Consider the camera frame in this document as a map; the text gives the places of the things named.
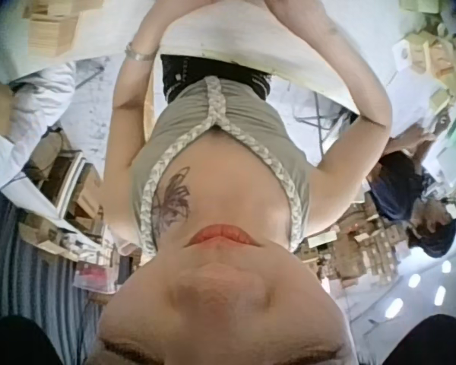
butterfly tattoo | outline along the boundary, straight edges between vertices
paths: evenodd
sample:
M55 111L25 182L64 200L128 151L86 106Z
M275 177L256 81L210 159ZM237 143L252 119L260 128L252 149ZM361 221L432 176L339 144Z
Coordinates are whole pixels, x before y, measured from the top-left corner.
M163 199L157 191L152 205L152 224L155 237L166 232L170 226L181 220L186 221L191 212L189 208L188 186L184 183L190 167L185 167L169 179Z

red lips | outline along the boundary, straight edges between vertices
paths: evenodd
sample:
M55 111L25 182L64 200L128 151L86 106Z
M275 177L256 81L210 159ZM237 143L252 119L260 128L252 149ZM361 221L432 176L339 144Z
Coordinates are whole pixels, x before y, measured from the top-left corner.
M260 246L244 230L237 226L230 226L229 224L215 224L203 228L191 238L188 246L205 243L208 240L217 237L224 237L228 240L233 241L234 243L240 243L242 245Z

fluorescent light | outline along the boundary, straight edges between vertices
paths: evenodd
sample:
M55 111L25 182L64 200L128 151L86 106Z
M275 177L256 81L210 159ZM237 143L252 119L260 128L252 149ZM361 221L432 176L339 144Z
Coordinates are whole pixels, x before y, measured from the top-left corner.
M397 298L392 302L392 304L385 311L385 318L392 319L394 318L404 306L404 302L401 298Z
M419 274L414 274L410 277L409 279L409 287L412 287L413 289L417 287L420 283L420 275Z
M451 263L448 260L442 263L442 272L445 274L449 274L451 272Z
M439 287L438 291L435 293L434 305L441 306L442 303L444 302L445 295L446 295L446 288Z
M330 285L329 285L329 279L328 278L324 278L321 280L321 285L323 287L323 289L325 290L326 293L330 294L331 293L331 288L330 288Z

sleeveless top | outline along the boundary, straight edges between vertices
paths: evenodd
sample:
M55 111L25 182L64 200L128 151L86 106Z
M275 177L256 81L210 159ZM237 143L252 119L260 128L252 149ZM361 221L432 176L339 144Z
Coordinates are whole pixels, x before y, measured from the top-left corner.
M291 141L277 111L247 85L209 76L190 85L163 111L131 169L131 203L144 254L155 256L152 202L170 162L218 125L274 173L290 204L290 250L302 242L309 216L305 154Z

watch band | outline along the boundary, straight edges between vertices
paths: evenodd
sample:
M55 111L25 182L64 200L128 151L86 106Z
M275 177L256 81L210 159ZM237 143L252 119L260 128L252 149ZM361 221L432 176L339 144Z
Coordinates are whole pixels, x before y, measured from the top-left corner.
M127 49L125 50L125 54L127 55L127 57L133 59L134 61L153 61L155 60L157 51L158 49L156 49L150 55L144 55L142 53L135 52L131 47L131 43L129 43L127 45Z

